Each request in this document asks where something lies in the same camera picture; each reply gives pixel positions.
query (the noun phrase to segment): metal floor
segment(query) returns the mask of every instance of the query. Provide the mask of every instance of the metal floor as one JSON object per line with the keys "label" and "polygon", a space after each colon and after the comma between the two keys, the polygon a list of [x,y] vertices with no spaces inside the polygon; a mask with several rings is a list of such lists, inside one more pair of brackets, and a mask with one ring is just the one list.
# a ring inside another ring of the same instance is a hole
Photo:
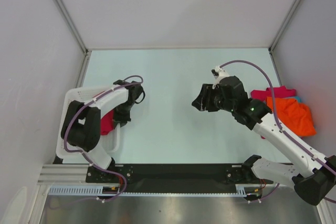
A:
{"label": "metal floor", "polygon": [[316,207],[289,188],[278,188],[261,204],[233,197],[129,197],[102,204],[82,201],[63,209],[79,197],[49,196],[40,224],[319,224]]}

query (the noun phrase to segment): white wall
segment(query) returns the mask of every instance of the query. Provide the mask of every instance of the white wall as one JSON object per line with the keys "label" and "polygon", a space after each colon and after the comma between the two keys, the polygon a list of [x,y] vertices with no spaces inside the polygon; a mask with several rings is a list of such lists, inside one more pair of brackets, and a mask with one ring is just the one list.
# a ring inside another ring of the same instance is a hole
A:
{"label": "white wall", "polygon": [[29,205],[42,164],[54,157],[61,105],[83,55],[53,0],[0,6],[1,219],[21,187]]}
{"label": "white wall", "polygon": [[88,48],[269,47],[294,0],[63,0]]}
{"label": "white wall", "polygon": [[[283,83],[311,107],[318,134],[307,141],[336,155],[336,1],[303,0],[275,61]],[[336,199],[336,189],[330,194]]]}

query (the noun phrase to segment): pile of cloth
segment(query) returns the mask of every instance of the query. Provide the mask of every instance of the pile of cloth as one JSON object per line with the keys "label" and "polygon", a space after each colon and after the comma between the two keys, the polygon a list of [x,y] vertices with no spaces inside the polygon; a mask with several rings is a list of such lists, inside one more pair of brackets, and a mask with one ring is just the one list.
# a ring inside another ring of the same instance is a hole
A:
{"label": "pile of cloth", "polygon": [[[313,136],[316,134],[310,109],[301,102],[295,89],[285,86],[274,88],[275,103],[279,119],[298,136]],[[263,101],[272,111],[273,102],[271,90],[253,90],[251,98]]]}

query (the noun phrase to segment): table surface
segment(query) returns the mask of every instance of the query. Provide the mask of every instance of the table surface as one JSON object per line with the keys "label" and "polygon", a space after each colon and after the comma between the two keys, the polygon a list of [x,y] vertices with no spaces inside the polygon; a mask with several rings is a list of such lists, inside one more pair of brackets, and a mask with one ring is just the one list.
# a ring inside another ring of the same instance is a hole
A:
{"label": "table surface", "polygon": [[[279,86],[267,49],[97,50],[90,57],[83,86],[110,85],[139,74],[146,97],[121,128],[117,163],[242,163],[253,154],[288,162],[267,140],[237,123],[230,113],[199,112],[191,106],[203,83],[213,83],[217,65],[242,59],[260,66]],[[252,66],[225,68],[248,94],[264,90],[265,77]],[[65,163],[78,163],[69,160]]]}

